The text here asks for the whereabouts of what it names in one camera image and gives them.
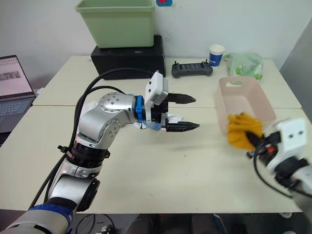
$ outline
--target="laptop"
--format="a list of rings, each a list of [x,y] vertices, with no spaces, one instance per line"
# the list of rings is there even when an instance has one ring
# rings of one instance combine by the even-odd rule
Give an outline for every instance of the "laptop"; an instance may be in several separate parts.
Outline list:
[[[16,55],[0,58],[0,134],[11,132],[36,96]]]

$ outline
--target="white paper cup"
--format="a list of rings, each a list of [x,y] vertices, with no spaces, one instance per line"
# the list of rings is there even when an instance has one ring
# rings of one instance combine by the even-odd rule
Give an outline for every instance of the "white paper cup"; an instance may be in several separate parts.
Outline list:
[[[217,67],[220,65],[223,52],[225,51],[225,47],[222,45],[211,45],[209,47],[210,54],[209,54],[209,63],[212,67]]]

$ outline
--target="laptop screen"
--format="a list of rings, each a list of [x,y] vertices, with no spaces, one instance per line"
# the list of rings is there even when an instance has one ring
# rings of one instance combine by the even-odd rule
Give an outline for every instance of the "laptop screen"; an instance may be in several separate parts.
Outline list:
[[[0,58],[0,98],[33,95],[16,56]]]

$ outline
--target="black box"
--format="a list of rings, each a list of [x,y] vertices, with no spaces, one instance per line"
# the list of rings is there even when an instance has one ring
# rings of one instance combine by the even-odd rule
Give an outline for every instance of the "black box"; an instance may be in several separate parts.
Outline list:
[[[134,67],[150,72],[158,70],[164,77],[166,76],[165,55],[160,35],[154,36],[152,47],[100,49],[96,46],[91,59],[99,74],[116,68]],[[104,79],[137,78],[149,77],[140,72],[119,72]]]

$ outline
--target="black game controller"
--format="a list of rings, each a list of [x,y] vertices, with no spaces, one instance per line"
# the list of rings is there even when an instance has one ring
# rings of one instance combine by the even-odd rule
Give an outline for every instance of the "black game controller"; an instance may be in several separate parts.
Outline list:
[[[207,60],[201,63],[189,64],[179,64],[175,61],[175,63],[172,65],[172,76],[174,78],[200,75],[210,76],[212,72],[213,68],[210,66]]]

